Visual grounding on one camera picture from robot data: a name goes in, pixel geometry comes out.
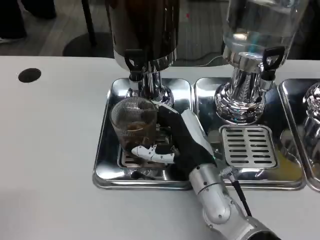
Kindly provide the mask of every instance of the black tap handle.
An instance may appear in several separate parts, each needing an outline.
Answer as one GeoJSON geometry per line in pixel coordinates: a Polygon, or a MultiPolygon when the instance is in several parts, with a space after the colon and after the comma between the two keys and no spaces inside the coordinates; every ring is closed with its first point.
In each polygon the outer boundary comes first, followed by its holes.
{"type": "Polygon", "coordinates": [[[262,57],[263,70],[265,72],[270,71],[270,70],[276,70],[280,66],[280,64],[284,58],[285,50],[286,50],[286,48],[284,46],[278,46],[278,47],[272,47],[272,48],[265,49],[263,52],[263,57],[262,57]],[[267,59],[269,57],[274,57],[274,56],[278,56],[278,58],[272,64],[268,64],[267,59]]]}
{"type": "Polygon", "coordinates": [[[142,49],[127,49],[124,52],[124,60],[130,72],[136,73],[142,73],[145,71],[144,67],[146,67],[148,62],[147,54],[142,49]]]}

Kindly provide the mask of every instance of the clear glass cup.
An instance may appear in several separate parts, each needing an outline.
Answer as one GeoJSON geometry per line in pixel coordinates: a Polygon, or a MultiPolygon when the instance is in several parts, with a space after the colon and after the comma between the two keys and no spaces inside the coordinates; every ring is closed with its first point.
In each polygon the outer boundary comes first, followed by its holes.
{"type": "Polygon", "coordinates": [[[157,108],[146,98],[133,96],[118,102],[110,121],[123,151],[131,157],[135,157],[131,153],[134,147],[156,140],[157,108]]]}

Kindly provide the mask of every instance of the metal grate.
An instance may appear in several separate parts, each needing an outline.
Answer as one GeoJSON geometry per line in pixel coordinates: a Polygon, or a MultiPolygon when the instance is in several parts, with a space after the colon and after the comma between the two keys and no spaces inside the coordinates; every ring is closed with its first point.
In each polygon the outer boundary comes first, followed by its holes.
{"type": "Polygon", "coordinates": [[[237,168],[272,168],[277,165],[269,128],[225,125],[220,132],[229,165],[237,168]]]}

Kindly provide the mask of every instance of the black cable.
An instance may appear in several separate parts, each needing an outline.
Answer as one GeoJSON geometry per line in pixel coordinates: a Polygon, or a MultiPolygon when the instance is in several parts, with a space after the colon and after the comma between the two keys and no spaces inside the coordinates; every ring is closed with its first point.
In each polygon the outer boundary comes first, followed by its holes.
{"type": "Polygon", "coordinates": [[[245,194],[244,192],[242,191],[242,188],[240,186],[240,183],[238,180],[235,180],[234,179],[234,176],[233,177],[230,177],[230,181],[231,181],[231,184],[232,186],[234,187],[236,193],[238,194],[243,206],[244,206],[244,209],[246,211],[246,214],[250,217],[252,217],[252,214],[251,214],[251,211],[250,211],[250,208],[248,206],[248,203],[247,203],[247,200],[246,200],[246,197],[245,197],[245,194]]]}

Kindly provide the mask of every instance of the white table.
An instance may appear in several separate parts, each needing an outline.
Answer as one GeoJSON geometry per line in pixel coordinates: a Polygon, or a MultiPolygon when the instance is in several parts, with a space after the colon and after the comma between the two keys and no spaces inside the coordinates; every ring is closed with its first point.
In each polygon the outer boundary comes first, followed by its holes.
{"type": "MultiPolygon", "coordinates": [[[[232,67],[172,67],[194,83],[232,67]]],[[[212,240],[192,191],[102,190],[92,183],[106,95],[128,72],[113,59],[0,57],[1,240],[212,240]],[[39,80],[18,81],[38,68],[39,80]]],[[[320,61],[290,61],[287,78],[320,78],[320,61]]],[[[320,193],[245,191],[252,214],[283,240],[319,239],[320,193]]]]}

